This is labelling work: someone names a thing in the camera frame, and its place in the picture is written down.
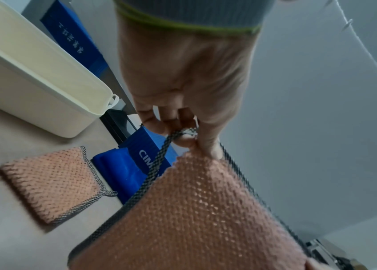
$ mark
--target mesh scrubbing pad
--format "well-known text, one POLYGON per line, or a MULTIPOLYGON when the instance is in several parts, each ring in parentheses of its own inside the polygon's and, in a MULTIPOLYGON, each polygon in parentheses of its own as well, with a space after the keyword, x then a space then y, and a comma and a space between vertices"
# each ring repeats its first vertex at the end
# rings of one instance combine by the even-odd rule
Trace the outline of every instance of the mesh scrubbing pad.
POLYGON ((6 178, 46 224, 59 224, 84 210, 106 190, 84 146, 27 157, 0 167, 6 178))
POLYGON ((165 141, 140 190, 71 252, 70 270, 304 270, 311 254, 227 152, 222 161, 188 152, 155 181, 181 134, 165 141))

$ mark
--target green stripe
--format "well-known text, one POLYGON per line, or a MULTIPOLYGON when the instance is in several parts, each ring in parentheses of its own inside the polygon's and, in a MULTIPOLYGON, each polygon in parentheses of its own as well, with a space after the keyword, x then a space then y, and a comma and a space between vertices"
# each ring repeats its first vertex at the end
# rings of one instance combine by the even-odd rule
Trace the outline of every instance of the green stripe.
POLYGON ((119 0, 115 0, 115 2, 116 2, 117 11, 123 17, 136 21, 138 23, 147 24, 153 27, 158 27, 158 28, 189 30, 189 31, 195 31, 195 32, 208 32, 208 33, 215 33, 215 34, 246 34, 246 33, 254 34, 254 33, 259 32, 261 29, 261 26, 245 27, 245 28, 220 28, 220 27, 213 27, 213 26, 178 23, 178 22, 156 18, 154 16, 145 14, 119 0))

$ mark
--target black mesh edging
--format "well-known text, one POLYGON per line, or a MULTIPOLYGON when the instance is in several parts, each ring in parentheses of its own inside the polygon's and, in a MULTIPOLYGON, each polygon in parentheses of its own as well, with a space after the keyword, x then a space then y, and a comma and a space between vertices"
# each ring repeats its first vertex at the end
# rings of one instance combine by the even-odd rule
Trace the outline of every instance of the black mesh edging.
POLYGON ((94 176, 95 181, 100 186, 100 191, 98 191, 98 193, 95 196, 90 197, 89 199, 81 202, 80 204, 72 207, 69 211, 60 215, 57 219, 52 221, 53 225, 59 225, 59 224, 65 222, 65 221, 71 219, 72 217, 74 217, 75 215, 77 215, 78 213, 80 213, 81 211, 85 210, 86 208, 91 206, 93 203, 98 201, 102 196, 115 197, 117 195, 116 191, 107 190, 104 183, 98 177, 98 174, 96 173, 94 165, 92 164, 92 162, 88 159, 88 157, 86 155, 86 148, 84 146, 81 146, 80 149, 82 150, 83 160, 85 161, 86 165, 88 165, 89 169, 91 170, 91 172, 94 176))
MULTIPOLYGON (((159 172, 159 168, 165 158, 165 154, 168 151, 168 147, 171 145, 171 142, 175 140, 176 138, 180 137, 183 134, 188 135, 196 135, 196 129, 185 129, 181 131, 176 131, 170 136, 168 136, 163 143, 162 148, 157 153, 157 156, 153 162, 153 165, 148 172, 147 178, 141 185, 141 187, 138 189, 137 192, 120 208, 114 215, 112 215, 106 222, 104 222, 98 229, 95 230, 88 238, 86 238, 83 242, 81 242, 79 245, 77 245, 69 254, 68 256, 68 263, 69 264, 80 252, 82 252, 86 247, 91 245, 97 238, 99 238, 102 234, 104 234, 108 229, 110 229, 114 224, 116 224, 121 218, 125 216, 127 212, 129 212, 132 207, 137 204, 137 202, 140 201, 140 199, 143 197, 143 195, 148 191, 152 183, 155 181, 157 177, 157 173, 159 172)), ((248 189, 249 193, 258 200, 258 202, 266 208, 271 215, 282 225, 284 229, 288 231, 288 233, 293 237, 293 239, 300 245, 300 247, 303 249, 304 253, 308 257, 313 257, 312 253, 309 251, 307 246, 304 242, 301 241, 301 239, 278 217, 276 216, 270 209, 270 207, 258 196, 258 194, 255 192, 254 188, 251 186, 249 181, 246 179, 246 177, 241 172, 239 166, 234 162, 234 160, 230 157, 227 150, 224 148, 224 146, 221 144, 221 147, 224 152, 224 158, 229 163, 229 165, 232 167, 233 171, 236 173, 236 175, 241 179, 244 186, 248 189)))

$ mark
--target blue box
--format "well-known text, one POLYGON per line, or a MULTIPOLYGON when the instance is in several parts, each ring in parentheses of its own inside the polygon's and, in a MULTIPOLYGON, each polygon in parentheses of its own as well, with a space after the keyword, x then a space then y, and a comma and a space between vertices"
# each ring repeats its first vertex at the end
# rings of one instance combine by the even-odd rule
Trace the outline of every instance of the blue box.
MULTIPOLYGON (((155 134, 142 126, 120 144, 119 148, 128 148, 129 154, 135 161, 135 164, 147 175, 164 141, 164 136, 155 134)), ((165 160, 160 166, 158 176, 162 175, 172 165, 177 156, 178 154, 170 146, 166 152, 165 160)))
POLYGON ((95 76, 99 77, 108 67, 76 13, 59 0, 52 4, 40 21, 58 45, 95 76))

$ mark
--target table surface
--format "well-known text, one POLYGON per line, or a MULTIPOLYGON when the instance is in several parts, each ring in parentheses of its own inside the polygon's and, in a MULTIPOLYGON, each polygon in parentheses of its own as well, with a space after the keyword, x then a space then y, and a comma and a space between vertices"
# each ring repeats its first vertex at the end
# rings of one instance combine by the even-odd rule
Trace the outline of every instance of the table surface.
MULTIPOLYGON (((0 111, 0 165, 80 145, 86 146, 89 158, 117 147, 99 119, 76 138, 65 139, 0 111)), ((0 177, 0 270, 67 269, 70 251, 120 207, 117 198, 103 197, 46 232, 0 177)))

